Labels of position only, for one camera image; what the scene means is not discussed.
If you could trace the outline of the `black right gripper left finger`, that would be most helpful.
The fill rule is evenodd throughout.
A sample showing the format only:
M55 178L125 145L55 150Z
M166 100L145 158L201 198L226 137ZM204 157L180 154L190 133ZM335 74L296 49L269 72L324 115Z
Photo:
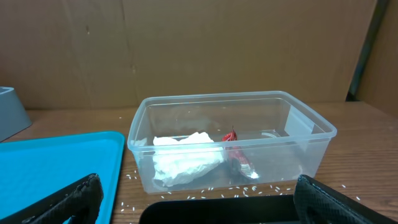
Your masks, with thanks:
M1 219L1 223L94 224L98 218L103 197L100 177L92 173Z

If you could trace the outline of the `red snack wrapper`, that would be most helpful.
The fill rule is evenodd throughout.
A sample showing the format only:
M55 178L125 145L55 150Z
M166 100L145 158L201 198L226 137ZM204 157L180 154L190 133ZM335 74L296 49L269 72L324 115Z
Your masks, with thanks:
M243 153L238 146L228 146L224 148L226 157L228 158L229 170L231 175L236 179L243 181L252 181L259 178L254 164Z

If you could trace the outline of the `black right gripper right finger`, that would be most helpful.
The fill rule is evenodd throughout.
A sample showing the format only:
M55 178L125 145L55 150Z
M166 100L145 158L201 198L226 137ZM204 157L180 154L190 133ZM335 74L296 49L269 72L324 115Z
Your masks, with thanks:
M397 224L307 175L297 179L294 205L301 223Z

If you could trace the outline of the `white napkin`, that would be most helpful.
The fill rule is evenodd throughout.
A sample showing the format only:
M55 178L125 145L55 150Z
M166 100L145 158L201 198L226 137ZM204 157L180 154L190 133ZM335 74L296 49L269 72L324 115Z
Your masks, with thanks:
M174 149L156 150L153 155L155 169L154 180L164 187L188 184L209 173L224 162L222 147L187 148L186 144L211 143L213 140L206 132L195 132L187 138L176 140L171 137L155 137L153 145L176 145Z

